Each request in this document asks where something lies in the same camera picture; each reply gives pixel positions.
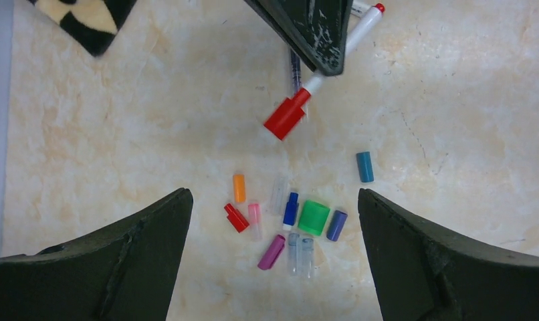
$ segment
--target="marble surface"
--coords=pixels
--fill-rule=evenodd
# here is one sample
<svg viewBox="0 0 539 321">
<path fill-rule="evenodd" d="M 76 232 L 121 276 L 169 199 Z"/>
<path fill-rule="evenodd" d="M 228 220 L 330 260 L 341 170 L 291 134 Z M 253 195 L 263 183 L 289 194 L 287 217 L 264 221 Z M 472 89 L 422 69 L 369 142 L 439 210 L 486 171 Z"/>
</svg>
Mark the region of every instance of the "marble surface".
<svg viewBox="0 0 539 321">
<path fill-rule="evenodd" d="M 367 185 L 460 233 L 539 255 L 539 0 L 386 0 L 385 18 L 285 142 L 283 41 L 241 0 L 140 0 L 100 59 L 15 2 L 3 255 L 33 254 L 178 187 L 196 203 L 168 320 L 380 320 L 356 212 Z M 264 209 L 278 173 L 349 219 L 317 278 L 255 265 L 222 210 L 232 174 Z"/>
</svg>

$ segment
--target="white marker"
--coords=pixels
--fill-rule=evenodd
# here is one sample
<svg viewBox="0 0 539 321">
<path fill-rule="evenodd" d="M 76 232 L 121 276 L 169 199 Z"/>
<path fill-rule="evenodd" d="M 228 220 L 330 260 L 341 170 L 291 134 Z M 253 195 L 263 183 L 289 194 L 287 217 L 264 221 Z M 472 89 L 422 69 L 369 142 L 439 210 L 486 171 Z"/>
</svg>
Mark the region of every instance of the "white marker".
<svg viewBox="0 0 539 321">
<path fill-rule="evenodd" d="M 345 56 L 354 51 L 360 40 L 382 19 L 384 10 L 384 5 L 378 3 L 366 11 L 356 24 L 356 27 L 346 37 Z M 293 98 L 286 98 L 263 125 L 276 137 L 283 140 L 301 118 L 305 116 L 303 105 L 312 95 L 319 91 L 325 78 L 326 76 L 323 76 L 320 72 L 314 72 L 297 94 Z"/>
</svg>

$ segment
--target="blue cap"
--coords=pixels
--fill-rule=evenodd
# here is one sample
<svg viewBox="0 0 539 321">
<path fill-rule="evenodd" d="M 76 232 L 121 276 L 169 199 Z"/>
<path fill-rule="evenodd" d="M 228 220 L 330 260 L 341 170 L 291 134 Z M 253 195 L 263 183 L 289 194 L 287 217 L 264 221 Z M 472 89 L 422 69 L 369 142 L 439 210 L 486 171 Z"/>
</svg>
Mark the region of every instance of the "blue cap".
<svg viewBox="0 0 539 321">
<path fill-rule="evenodd" d="M 344 222 L 346 222 L 346 218 L 348 215 L 341 211 L 335 211 L 332 215 L 332 219 L 330 220 L 330 225 L 328 226 L 328 231 L 326 232 L 326 238 L 336 242 L 338 241 L 338 237 L 340 236 L 340 232 L 342 232 L 342 228 L 344 227 Z"/>
<path fill-rule="evenodd" d="M 374 172 L 372 172 L 372 160 L 370 152 L 359 152 L 356 154 L 358 171 L 360 172 L 360 181 L 362 183 L 371 183 L 374 181 Z"/>
<path fill-rule="evenodd" d="M 295 225 L 295 219 L 297 218 L 297 209 L 299 208 L 299 203 L 297 203 L 298 197 L 299 194 L 297 193 L 291 192 L 289 194 L 289 201 L 286 204 L 286 210 L 284 213 L 284 225 Z"/>
</svg>

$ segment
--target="black and white fabric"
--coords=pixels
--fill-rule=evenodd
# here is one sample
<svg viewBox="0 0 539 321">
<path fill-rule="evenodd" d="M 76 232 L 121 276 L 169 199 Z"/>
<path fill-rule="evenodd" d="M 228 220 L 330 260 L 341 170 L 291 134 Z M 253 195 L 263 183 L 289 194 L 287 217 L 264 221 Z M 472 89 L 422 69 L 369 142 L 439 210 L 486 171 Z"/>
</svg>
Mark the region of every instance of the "black and white fabric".
<svg viewBox="0 0 539 321">
<path fill-rule="evenodd" d="M 91 55 L 102 55 L 124 25 L 136 0 L 29 0 Z"/>
</svg>

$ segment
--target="teal cap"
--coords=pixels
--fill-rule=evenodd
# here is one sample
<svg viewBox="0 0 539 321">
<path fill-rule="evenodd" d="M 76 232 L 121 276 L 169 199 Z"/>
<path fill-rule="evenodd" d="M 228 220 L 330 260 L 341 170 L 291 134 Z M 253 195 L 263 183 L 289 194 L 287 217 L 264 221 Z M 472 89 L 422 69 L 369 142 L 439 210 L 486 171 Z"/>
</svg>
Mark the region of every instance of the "teal cap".
<svg viewBox="0 0 539 321">
<path fill-rule="evenodd" d="M 321 236 L 330 209 L 322 204 L 308 199 L 303 204 L 299 229 L 315 236 Z"/>
</svg>

